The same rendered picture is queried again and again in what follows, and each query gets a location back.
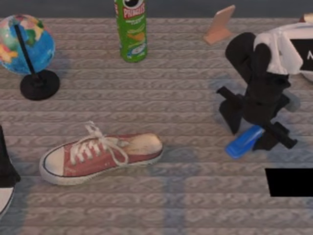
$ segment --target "shoe sole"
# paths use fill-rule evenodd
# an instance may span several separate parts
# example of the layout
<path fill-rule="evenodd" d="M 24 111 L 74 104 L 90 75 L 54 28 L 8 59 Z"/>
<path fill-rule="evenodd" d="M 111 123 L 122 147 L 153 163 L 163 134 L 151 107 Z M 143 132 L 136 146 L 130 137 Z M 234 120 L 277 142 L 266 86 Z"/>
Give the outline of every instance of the shoe sole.
<path fill-rule="evenodd" d="M 40 174 L 41 177 L 46 180 L 47 182 L 54 184 L 54 185 L 62 185 L 62 186 L 73 186 L 73 185 L 80 185 L 86 181 L 89 181 L 101 174 L 104 174 L 105 172 L 111 171 L 111 170 L 116 170 L 116 169 L 121 169 L 121 168 L 127 168 L 127 167 L 133 167 L 133 166 L 146 166 L 146 165 L 152 165 L 160 160 L 162 157 L 163 151 L 155 158 L 147 161 L 141 161 L 137 163 L 132 163 L 128 164 L 126 166 L 121 166 L 121 167 L 115 167 L 107 170 L 103 170 L 94 174 L 90 174 L 88 176 L 81 176 L 81 177 L 62 177 L 62 176 L 56 176 L 52 175 L 47 170 L 44 168 L 44 159 L 46 158 L 47 155 L 41 158 L 40 160 Z"/>
<path fill-rule="evenodd" d="M 5 209 L 0 213 L 0 220 L 1 220 L 1 219 L 3 218 L 3 216 L 7 213 L 8 209 L 9 209 L 11 203 L 12 203 L 14 191 L 15 191 L 15 190 L 13 190 L 12 195 L 11 195 L 11 198 L 10 198 L 10 200 L 8 201 L 8 203 L 6 204 Z"/>

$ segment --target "red sneaker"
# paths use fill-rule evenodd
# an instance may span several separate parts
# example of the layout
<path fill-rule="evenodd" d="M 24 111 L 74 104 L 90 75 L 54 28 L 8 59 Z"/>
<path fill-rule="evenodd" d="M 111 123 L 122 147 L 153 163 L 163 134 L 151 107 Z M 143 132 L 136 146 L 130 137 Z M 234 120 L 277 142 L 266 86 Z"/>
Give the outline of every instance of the red sneaker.
<path fill-rule="evenodd" d="M 77 185 L 108 170 L 157 162 L 163 144 L 155 134 L 104 136 L 93 122 L 89 136 L 58 146 L 40 160 L 43 179 L 57 185 Z"/>

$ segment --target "wooden floor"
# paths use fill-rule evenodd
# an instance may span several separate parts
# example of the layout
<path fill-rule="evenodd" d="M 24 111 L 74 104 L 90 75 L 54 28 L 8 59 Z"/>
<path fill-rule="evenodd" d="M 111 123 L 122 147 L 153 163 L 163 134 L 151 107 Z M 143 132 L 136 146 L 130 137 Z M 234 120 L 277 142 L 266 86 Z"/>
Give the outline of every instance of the wooden floor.
<path fill-rule="evenodd" d="M 234 33 L 260 33 L 297 19 L 235 19 Z M 22 176 L 0 235 L 312 235 L 313 200 L 270 198 L 265 167 L 313 167 L 313 84 L 298 76 L 302 100 L 279 119 L 299 139 L 233 161 L 234 139 L 218 114 L 216 89 L 243 91 L 224 58 L 229 40 L 202 41 L 210 20 L 149 19 L 149 56 L 123 62 L 114 19 L 46 19 L 57 52 L 51 69 L 62 87 L 50 100 L 25 100 L 20 78 L 0 69 L 0 123 Z M 166 144 L 160 163 L 112 171 L 58 187 L 39 175 L 50 148 L 86 134 L 153 131 Z"/>

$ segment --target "black rectangle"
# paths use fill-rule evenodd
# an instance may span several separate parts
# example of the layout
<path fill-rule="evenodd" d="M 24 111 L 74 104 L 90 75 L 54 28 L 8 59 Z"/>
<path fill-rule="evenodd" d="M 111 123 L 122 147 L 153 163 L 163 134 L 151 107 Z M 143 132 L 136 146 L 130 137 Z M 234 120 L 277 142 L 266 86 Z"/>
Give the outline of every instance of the black rectangle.
<path fill-rule="evenodd" d="M 313 168 L 265 169 L 271 197 L 313 197 Z"/>

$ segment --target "shoe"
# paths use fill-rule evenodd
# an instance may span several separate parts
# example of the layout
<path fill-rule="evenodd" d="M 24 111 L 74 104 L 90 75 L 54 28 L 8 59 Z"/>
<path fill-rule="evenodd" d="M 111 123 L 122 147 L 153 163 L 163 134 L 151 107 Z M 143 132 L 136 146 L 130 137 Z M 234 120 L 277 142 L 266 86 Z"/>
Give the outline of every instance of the shoe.
<path fill-rule="evenodd" d="M 3 130 L 0 126 L 0 219 L 11 204 L 15 185 L 19 181 L 21 181 L 21 178 L 11 164 L 6 150 Z"/>
<path fill-rule="evenodd" d="M 77 185 L 108 170 L 157 162 L 163 144 L 155 134 L 104 136 L 93 122 L 89 135 L 58 146 L 40 160 L 44 180 L 56 185 Z"/>

